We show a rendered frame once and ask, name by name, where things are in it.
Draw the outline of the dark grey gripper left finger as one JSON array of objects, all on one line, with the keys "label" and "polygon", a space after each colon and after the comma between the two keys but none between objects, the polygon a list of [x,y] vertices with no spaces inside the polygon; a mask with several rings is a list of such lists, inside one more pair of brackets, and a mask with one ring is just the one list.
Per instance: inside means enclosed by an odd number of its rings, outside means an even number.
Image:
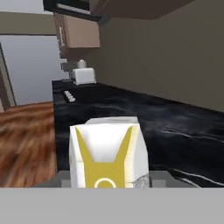
[{"label": "dark grey gripper left finger", "polygon": [[71,186],[70,171],[59,171],[55,177],[42,183],[36,184],[34,187],[62,188],[70,186]]}]

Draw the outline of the brown wall cupboard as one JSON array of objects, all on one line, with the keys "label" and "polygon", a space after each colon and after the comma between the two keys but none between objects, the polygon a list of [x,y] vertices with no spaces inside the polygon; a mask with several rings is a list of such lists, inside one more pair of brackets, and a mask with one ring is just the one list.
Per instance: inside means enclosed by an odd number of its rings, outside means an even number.
[{"label": "brown wall cupboard", "polygon": [[[97,22],[58,13],[53,14],[53,19],[59,44],[59,56],[62,59],[80,58],[101,46]],[[60,27],[63,29],[64,46],[60,43]]]}]

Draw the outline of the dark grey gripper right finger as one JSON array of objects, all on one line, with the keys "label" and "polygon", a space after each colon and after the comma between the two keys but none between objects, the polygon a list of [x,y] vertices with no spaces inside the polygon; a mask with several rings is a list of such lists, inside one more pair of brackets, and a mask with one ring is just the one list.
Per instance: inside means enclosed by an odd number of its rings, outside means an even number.
[{"label": "dark grey gripper right finger", "polygon": [[152,188],[193,188],[197,187],[189,180],[175,179],[168,171],[149,171],[150,187]]}]

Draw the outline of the black range hood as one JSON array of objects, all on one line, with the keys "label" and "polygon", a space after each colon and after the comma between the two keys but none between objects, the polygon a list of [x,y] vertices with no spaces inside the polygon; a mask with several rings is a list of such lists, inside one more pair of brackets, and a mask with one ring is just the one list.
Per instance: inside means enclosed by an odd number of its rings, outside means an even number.
[{"label": "black range hood", "polygon": [[89,0],[43,0],[45,11],[98,22],[102,17],[93,16]]}]

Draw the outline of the white and yellow drink carton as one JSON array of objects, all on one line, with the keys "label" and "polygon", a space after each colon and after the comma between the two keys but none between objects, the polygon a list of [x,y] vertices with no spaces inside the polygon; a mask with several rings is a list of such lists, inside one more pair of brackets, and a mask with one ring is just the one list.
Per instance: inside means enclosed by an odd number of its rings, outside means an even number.
[{"label": "white and yellow drink carton", "polygon": [[70,127],[73,188],[148,188],[146,143],[135,116],[91,118]]}]

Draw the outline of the white toaster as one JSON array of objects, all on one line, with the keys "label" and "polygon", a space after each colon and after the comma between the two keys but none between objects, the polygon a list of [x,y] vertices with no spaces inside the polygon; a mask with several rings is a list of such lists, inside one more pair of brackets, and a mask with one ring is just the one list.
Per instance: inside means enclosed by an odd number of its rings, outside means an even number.
[{"label": "white toaster", "polygon": [[77,85],[96,83],[95,70],[90,68],[76,68],[73,70],[75,83]]}]

